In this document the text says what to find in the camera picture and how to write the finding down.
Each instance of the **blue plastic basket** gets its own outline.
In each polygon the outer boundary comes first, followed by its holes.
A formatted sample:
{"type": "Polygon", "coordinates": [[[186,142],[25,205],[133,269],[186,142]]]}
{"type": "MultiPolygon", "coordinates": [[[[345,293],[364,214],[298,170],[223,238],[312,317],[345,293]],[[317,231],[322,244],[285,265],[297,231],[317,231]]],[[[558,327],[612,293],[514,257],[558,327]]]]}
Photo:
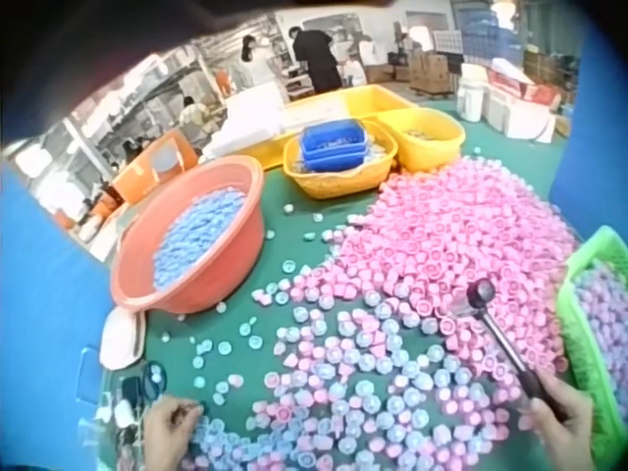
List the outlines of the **blue plastic basket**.
{"type": "Polygon", "coordinates": [[[330,121],[303,131],[300,140],[305,167],[311,172],[341,172],[361,165],[366,155],[366,131],[355,120],[330,121]],[[328,147],[339,139],[347,143],[328,147]]]}
{"type": "Polygon", "coordinates": [[[344,172],[359,167],[364,163],[364,152],[355,154],[333,155],[322,159],[305,162],[305,168],[310,172],[344,172]]]}

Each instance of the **yellow tray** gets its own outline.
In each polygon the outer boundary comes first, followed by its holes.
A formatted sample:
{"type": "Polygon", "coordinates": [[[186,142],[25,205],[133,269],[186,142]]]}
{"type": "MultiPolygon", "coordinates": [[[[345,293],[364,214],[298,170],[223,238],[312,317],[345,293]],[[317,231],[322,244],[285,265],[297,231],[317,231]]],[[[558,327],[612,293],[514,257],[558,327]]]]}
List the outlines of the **yellow tray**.
{"type": "Polygon", "coordinates": [[[405,108],[379,113],[377,121],[399,145],[399,163],[409,172],[429,172],[460,155],[466,138],[462,125],[450,115],[431,108],[405,108]],[[434,140],[413,137],[420,131],[434,140]]]}
{"type": "Polygon", "coordinates": [[[360,123],[375,137],[375,142],[384,147],[386,157],[345,172],[299,174],[291,170],[292,163],[299,159],[301,154],[298,134],[284,147],[284,173],[314,199],[336,198],[379,186],[389,175],[398,146],[393,137],[381,126],[370,121],[360,120],[360,123]]]}

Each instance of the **white clothing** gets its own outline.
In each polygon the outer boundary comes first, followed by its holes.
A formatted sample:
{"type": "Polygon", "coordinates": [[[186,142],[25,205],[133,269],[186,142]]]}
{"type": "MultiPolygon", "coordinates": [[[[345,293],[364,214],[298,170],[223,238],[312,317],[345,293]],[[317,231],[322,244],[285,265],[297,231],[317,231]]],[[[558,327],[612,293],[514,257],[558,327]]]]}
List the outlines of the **white clothing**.
{"type": "Polygon", "coordinates": [[[378,46],[375,41],[360,41],[360,59],[365,66],[381,66],[386,62],[382,60],[378,46]]]}
{"type": "Polygon", "coordinates": [[[253,86],[261,85],[277,78],[271,66],[268,65],[268,61],[274,57],[269,49],[258,47],[251,51],[250,62],[244,62],[240,59],[242,66],[250,76],[253,86]]]}
{"type": "Polygon", "coordinates": [[[197,126],[203,126],[209,119],[209,108],[202,103],[192,103],[187,105],[179,114],[179,124],[181,126],[187,123],[194,123],[197,126]]]}
{"type": "Polygon", "coordinates": [[[342,74],[346,79],[353,77],[351,80],[353,86],[366,85],[366,74],[359,61],[346,61],[342,66],[342,74]]]}

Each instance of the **hand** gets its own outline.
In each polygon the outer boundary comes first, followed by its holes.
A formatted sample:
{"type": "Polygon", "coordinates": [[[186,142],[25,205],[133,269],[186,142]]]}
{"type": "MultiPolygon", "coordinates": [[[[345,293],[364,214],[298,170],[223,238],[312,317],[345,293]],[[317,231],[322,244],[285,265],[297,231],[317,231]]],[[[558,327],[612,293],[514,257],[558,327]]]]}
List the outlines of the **hand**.
{"type": "Polygon", "coordinates": [[[189,399],[162,396],[144,418],[146,471],[175,471],[187,452],[187,443],[203,407],[189,399]]]}
{"type": "Polygon", "coordinates": [[[591,428],[593,402],[557,377],[539,371],[539,379],[546,391],[560,403],[569,419],[560,424],[547,404],[534,397],[530,401],[530,415],[536,432],[545,443],[549,457],[557,471],[594,471],[591,457],[591,428]]]}

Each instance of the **workbench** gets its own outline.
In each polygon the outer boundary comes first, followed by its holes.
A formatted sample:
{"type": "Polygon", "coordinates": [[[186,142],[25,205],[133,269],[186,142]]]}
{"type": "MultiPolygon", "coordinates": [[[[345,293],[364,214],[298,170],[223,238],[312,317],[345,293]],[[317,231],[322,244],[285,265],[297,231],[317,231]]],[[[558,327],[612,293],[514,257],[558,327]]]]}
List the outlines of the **workbench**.
{"type": "MultiPolygon", "coordinates": [[[[441,101],[429,103],[442,111],[453,113],[453,103],[441,101]]],[[[467,132],[467,140],[463,153],[472,154],[476,146],[481,147],[482,155],[488,158],[499,158],[504,165],[514,173],[526,179],[542,197],[547,198],[551,181],[557,168],[564,139],[555,137],[552,144],[529,143],[507,139],[502,134],[490,128],[487,124],[463,123],[467,132]]],[[[359,193],[345,198],[329,201],[313,201],[289,181],[281,171],[276,169],[267,172],[262,208],[266,229],[276,232],[273,239],[265,240],[257,263],[244,283],[228,298],[227,312],[217,313],[214,309],[188,316],[180,322],[173,315],[165,312],[150,312],[147,316],[146,348],[144,357],[162,363],[168,375],[167,392],[169,394],[205,400],[209,404],[206,413],[210,417],[217,417],[225,421],[228,431],[234,431],[244,436],[256,436],[259,430],[253,433],[245,432],[244,422],[251,413],[251,405],[256,400],[272,400],[272,392],[264,387],[263,378],[269,371],[284,373],[281,357],[273,354],[278,327],[293,325],[293,304],[286,306],[272,304],[261,307],[251,298],[251,292],[263,288],[270,282],[277,282],[282,278],[289,278],[282,271],[285,260],[291,259],[297,267],[307,264],[315,267],[320,264],[328,245],[320,239],[324,229],[332,228],[346,222],[346,215],[363,213],[367,206],[377,198],[376,191],[359,193]],[[285,215],[285,204],[294,205],[294,213],[285,215]],[[321,212],[325,216],[322,223],[315,223],[313,212],[321,212]],[[314,241],[304,241],[303,234],[315,232],[314,241]],[[263,347],[252,350],[248,346],[247,338],[238,334],[241,323],[247,322],[252,316],[257,317],[257,323],[252,328],[252,334],[264,339],[263,347]],[[162,342],[163,333],[170,334],[169,342],[162,342]],[[214,347],[209,354],[205,354],[205,365],[201,370],[192,368],[192,358],[196,355],[195,345],[190,342],[194,337],[196,342],[210,339],[214,347]],[[220,341],[227,340],[233,346],[233,352],[228,356],[221,356],[217,351],[220,341]],[[215,385],[225,381],[230,374],[240,374],[244,378],[242,388],[231,389],[226,395],[227,402],[223,406],[215,405],[211,396],[215,385]],[[207,380],[204,389],[194,387],[193,380],[201,375],[207,380]]],[[[334,311],[354,307],[363,307],[361,299],[352,302],[337,302],[334,311]]],[[[330,332],[337,328],[336,316],[327,317],[330,332]]],[[[425,352],[427,347],[435,342],[443,342],[438,336],[430,338],[419,335],[416,330],[401,330],[406,347],[411,357],[425,352]]],[[[121,378],[138,374],[139,366],[115,373],[107,372],[103,378],[103,391],[113,391],[121,378]]],[[[376,385],[376,394],[385,397],[388,377],[378,374],[354,374],[349,381],[349,391],[359,379],[371,379],[376,385]]],[[[492,390],[485,381],[487,391],[492,390]]],[[[430,413],[430,427],[439,422],[447,425],[460,423],[458,415],[442,415],[435,401],[431,398],[422,404],[430,413]]],[[[511,414],[509,427],[510,437],[504,443],[495,443],[494,450],[488,456],[482,455],[477,469],[535,469],[541,471],[549,469],[545,452],[538,439],[532,433],[519,432],[516,428],[516,417],[511,414]]],[[[111,439],[113,432],[107,434],[101,443],[99,458],[107,466],[115,469],[115,452],[111,439]]],[[[347,458],[336,460],[335,464],[347,462],[347,458]]]]}

